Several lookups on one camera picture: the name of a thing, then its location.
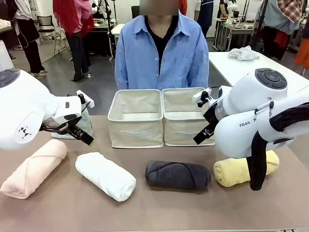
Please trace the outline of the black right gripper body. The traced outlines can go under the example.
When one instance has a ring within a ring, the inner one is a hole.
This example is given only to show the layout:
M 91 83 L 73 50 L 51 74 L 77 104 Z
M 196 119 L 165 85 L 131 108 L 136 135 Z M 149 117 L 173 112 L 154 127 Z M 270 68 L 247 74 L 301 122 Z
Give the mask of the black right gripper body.
M 204 118 L 208 121 L 208 126 L 206 127 L 207 130 L 211 130 L 214 131 L 215 127 L 217 126 L 219 120 L 217 119 L 216 115 L 215 115 L 215 108 L 216 105 L 212 105 L 208 108 L 208 110 L 205 112 L 205 114 L 203 115 Z

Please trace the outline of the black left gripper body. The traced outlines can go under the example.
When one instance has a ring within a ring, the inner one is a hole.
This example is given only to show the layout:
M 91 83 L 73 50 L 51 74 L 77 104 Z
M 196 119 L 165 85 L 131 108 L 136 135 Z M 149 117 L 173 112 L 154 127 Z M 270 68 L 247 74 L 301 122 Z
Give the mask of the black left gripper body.
M 62 128 L 58 130 L 58 134 L 64 135 L 69 134 L 73 138 L 80 140 L 82 135 L 84 134 L 84 131 L 77 126 L 77 123 L 82 119 L 81 116 L 74 118 L 62 125 Z

